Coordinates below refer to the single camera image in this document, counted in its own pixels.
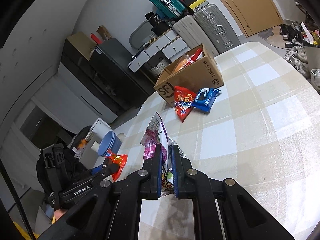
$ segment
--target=silver suitcase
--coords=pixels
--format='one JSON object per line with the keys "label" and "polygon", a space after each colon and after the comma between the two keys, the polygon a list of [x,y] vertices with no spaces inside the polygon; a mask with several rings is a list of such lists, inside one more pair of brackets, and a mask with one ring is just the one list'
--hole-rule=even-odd
{"label": "silver suitcase", "polygon": [[201,8],[194,13],[193,17],[219,53],[240,45],[235,31],[216,5],[209,4]]}
{"label": "silver suitcase", "polygon": [[189,48],[200,45],[201,43],[207,48],[212,56],[219,55],[216,47],[212,44],[209,37],[204,33],[199,24],[192,15],[187,15],[172,26],[177,34],[183,39]]}

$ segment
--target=tablecloth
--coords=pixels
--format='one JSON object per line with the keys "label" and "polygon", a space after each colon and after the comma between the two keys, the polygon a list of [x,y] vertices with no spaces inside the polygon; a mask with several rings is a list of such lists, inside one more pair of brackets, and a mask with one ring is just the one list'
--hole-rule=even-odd
{"label": "tablecloth", "polygon": [[[279,55],[248,42],[215,60],[225,85],[210,114],[194,109],[182,123],[155,92],[132,122],[119,154],[121,179],[141,169],[143,133],[157,111],[193,168],[234,178],[294,237],[320,220],[320,96]],[[194,239],[191,200],[173,194],[143,200],[139,239]]]}

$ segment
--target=red snack bag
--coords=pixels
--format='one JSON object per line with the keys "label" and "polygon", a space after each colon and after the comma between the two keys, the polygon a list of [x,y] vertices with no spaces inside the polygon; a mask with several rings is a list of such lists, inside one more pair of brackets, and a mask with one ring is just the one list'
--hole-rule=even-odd
{"label": "red snack bag", "polygon": [[174,87],[174,108],[183,122],[193,109],[192,102],[195,100],[196,93],[183,87]]}
{"label": "red snack bag", "polygon": [[128,156],[126,154],[116,155],[116,154],[112,153],[111,156],[107,157],[107,158],[111,159],[113,163],[119,164],[119,166],[120,166],[119,170],[111,175],[113,178],[113,181],[116,181],[117,179],[119,179],[121,172],[122,172],[125,164],[127,163]]}

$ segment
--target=wooden door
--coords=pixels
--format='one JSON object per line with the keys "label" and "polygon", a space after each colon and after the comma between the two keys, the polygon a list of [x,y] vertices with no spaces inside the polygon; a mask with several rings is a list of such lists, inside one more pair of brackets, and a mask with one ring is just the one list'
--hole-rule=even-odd
{"label": "wooden door", "polygon": [[272,0],[221,0],[245,31],[253,35],[282,23]]}

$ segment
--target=rug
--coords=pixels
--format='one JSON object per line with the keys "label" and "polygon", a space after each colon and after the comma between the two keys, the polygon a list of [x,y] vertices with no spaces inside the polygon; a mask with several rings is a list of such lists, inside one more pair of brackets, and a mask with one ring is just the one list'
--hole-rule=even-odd
{"label": "rug", "polygon": [[259,37],[265,39],[270,45],[281,49],[286,49],[286,47],[284,46],[286,41],[283,40],[283,37],[279,34],[279,32],[280,26],[276,26],[259,32],[258,35]]}

